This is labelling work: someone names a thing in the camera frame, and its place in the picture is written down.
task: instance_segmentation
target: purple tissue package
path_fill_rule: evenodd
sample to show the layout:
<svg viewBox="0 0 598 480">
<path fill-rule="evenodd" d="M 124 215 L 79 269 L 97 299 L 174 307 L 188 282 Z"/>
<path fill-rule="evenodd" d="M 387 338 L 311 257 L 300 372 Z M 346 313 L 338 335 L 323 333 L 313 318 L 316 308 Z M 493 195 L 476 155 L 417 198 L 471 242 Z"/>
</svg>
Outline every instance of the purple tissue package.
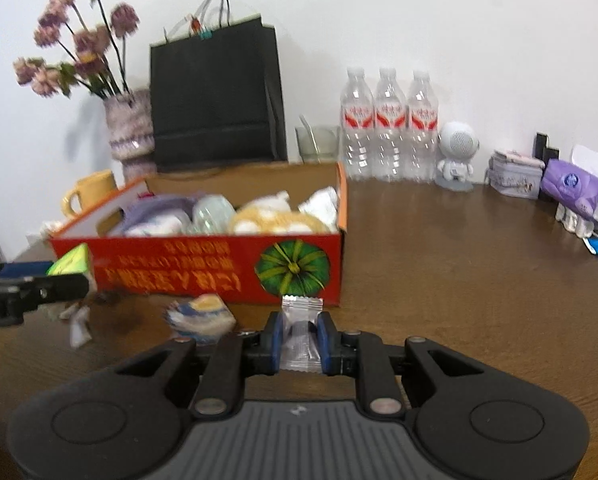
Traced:
<svg viewBox="0 0 598 480">
<path fill-rule="evenodd" d="M 541 189 L 586 220 L 594 220 L 598 205 L 598 178 L 594 175 L 553 158 L 541 180 Z"/>
</svg>

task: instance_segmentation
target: bottle cap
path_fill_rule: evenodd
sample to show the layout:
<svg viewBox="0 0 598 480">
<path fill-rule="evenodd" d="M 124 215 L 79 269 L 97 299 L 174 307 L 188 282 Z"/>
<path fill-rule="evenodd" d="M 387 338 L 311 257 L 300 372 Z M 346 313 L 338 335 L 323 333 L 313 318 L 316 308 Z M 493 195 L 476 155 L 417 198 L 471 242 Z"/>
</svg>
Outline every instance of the bottle cap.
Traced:
<svg viewBox="0 0 598 480">
<path fill-rule="evenodd" d="M 349 66 L 348 67 L 348 76 L 349 77 L 364 77 L 365 70 L 359 66 Z"/>
<path fill-rule="evenodd" d="M 415 79 L 423 79 L 424 81 L 430 81 L 430 73 L 428 70 L 415 70 Z"/>
<path fill-rule="evenodd" d="M 379 75 L 381 77 L 396 77 L 397 76 L 397 69 L 396 68 L 380 68 Z"/>
</svg>

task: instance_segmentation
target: robot figurine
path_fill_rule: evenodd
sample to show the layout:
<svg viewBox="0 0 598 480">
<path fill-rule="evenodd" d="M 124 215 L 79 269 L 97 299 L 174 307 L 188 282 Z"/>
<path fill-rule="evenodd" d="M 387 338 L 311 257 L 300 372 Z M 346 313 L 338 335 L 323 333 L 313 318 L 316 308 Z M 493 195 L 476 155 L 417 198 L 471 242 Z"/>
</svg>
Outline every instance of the robot figurine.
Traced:
<svg viewBox="0 0 598 480">
<path fill-rule="evenodd" d="M 439 147 L 446 158 L 437 165 L 434 181 L 454 191 L 472 190 L 467 178 L 474 173 L 470 161 L 479 150 L 474 130 L 464 123 L 447 123 L 439 133 Z"/>
</svg>

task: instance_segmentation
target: blue logo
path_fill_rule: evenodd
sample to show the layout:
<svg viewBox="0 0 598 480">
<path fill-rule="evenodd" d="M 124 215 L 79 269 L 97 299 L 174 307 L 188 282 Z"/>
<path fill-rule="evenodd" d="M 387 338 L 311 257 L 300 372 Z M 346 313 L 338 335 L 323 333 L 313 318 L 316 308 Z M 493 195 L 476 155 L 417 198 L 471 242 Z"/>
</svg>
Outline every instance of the blue logo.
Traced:
<svg viewBox="0 0 598 480">
<path fill-rule="evenodd" d="M 574 173 L 569 173 L 563 179 L 563 183 L 568 187 L 576 187 L 576 184 L 578 184 L 578 176 Z"/>
</svg>

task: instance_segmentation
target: cardboard box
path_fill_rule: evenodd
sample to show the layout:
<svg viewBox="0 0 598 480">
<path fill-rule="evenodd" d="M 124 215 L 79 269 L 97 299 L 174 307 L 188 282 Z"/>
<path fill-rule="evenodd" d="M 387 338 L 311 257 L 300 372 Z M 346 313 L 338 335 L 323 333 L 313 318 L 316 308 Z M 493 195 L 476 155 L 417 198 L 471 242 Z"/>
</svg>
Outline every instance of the cardboard box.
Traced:
<svg viewBox="0 0 598 480">
<path fill-rule="evenodd" d="M 340 195 L 339 231 L 335 234 L 106 237 L 121 221 L 121 208 L 148 191 L 222 194 L 238 208 L 257 197 L 286 190 L 290 194 L 290 205 L 296 209 L 316 190 L 327 186 L 335 187 Z M 346 178 L 339 164 L 249 164 L 195 173 L 158 174 L 136 180 L 69 222 L 51 238 L 51 243 L 57 256 L 87 243 L 101 290 L 123 288 L 132 292 L 186 296 L 215 292 L 232 303 L 279 303 L 279 294 L 274 292 L 280 288 L 279 275 L 284 276 L 286 272 L 269 272 L 268 275 L 273 276 L 260 280 L 255 266 L 266 251 L 282 260 L 281 250 L 290 253 L 288 269 L 293 269 L 293 290 L 306 290 L 307 295 L 336 305 L 341 289 L 346 222 Z M 289 265 L 294 259 L 298 262 L 302 258 L 304 263 L 299 269 Z M 318 279 L 313 278 L 316 275 L 313 271 L 302 270 L 302 266 L 318 269 Z"/>
</svg>

